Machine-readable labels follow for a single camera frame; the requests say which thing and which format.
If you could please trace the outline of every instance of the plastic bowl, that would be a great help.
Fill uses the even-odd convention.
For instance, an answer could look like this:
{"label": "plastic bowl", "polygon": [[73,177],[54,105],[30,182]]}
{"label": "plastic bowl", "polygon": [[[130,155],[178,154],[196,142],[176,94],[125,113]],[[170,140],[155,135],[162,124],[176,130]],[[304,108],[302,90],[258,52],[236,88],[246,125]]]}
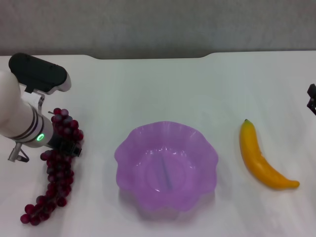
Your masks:
{"label": "plastic bowl", "polygon": [[218,156],[197,130],[169,121],[138,127],[115,151],[117,184],[141,207],[187,211],[216,186]]}

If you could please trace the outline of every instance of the grape bunch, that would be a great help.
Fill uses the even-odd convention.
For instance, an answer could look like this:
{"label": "grape bunch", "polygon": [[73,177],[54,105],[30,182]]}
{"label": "grape bunch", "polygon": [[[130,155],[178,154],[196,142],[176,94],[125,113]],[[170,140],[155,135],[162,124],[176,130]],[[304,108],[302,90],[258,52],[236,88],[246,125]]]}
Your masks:
{"label": "grape bunch", "polygon": [[[79,130],[78,121],[69,116],[68,110],[56,108],[53,114],[51,121],[55,132],[74,142],[83,140],[83,131]],[[47,191],[44,196],[36,198],[36,205],[25,206],[26,214],[20,218],[23,224],[31,223],[37,226],[46,221],[56,207],[64,207],[67,204],[66,197],[70,194],[71,184],[74,182],[75,173],[71,170],[73,158],[57,150],[48,150],[41,154],[40,159],[47,164]]]}

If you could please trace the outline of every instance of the gray wall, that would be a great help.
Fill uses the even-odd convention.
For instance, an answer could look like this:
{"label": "gray wall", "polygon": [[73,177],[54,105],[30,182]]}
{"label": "gray wall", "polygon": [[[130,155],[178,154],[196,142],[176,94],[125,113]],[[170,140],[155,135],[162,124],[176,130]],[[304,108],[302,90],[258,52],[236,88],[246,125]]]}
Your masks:
{"label": "gray wall", "polygon": [[0,0],[0,55],[316,49],[316,0]]}

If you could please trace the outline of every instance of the green indicator light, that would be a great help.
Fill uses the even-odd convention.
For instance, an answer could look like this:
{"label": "green indicator light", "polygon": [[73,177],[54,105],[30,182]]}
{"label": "green indicator light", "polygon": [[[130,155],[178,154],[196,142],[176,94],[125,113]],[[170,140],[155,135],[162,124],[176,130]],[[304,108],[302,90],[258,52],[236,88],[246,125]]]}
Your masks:
{"label": "green indicator light", "polygon": [[40,135],[37,137],[36,140],[40,141],[40,140],[43,139],[43,138],[44,138],[44,134],[40,134]]}

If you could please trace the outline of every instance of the toy banana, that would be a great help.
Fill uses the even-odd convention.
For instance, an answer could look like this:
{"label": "toy banana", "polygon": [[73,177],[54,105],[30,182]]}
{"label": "toy banana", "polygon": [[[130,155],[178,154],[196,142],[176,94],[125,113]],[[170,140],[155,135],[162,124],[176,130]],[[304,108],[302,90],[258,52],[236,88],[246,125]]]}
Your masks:
{"label": "toy banana", "polygon": [[240,129],[240,151],[248,170],[262,183],[273,189],[295,189],[300,183],[285,178],[263,157],[254,125],[245,120]]}

